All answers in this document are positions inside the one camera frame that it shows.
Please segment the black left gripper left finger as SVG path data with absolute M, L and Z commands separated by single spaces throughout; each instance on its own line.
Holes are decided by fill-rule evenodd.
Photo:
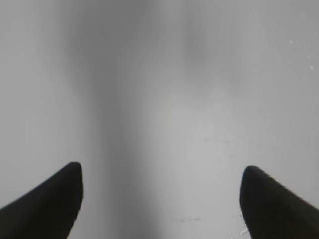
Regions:
M 82 204 L 82 167 L 70 162 L 0 210 L 2 239 L 66 239 Z

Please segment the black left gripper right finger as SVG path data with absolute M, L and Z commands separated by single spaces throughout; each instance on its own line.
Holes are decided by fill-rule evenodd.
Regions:
M 257 166 L 247 166 L 240 208 L 253 239 L 318 239 L 319 211 Z

